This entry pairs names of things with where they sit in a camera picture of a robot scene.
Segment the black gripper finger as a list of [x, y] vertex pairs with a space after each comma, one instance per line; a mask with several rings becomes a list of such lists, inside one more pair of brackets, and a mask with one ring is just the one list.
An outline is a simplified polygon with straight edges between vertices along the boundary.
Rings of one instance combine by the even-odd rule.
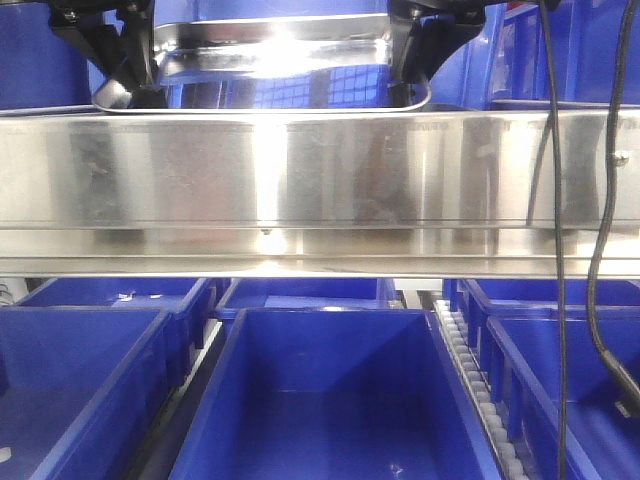
[[153, 85], [152, 1], [50, 1], [53, 33], [132, 94], [132, 108], [164, 108]]
[[486, 23], [484, 1], [387, 3], [391, 23], [391, 77], [398, 83], [431, 79]]

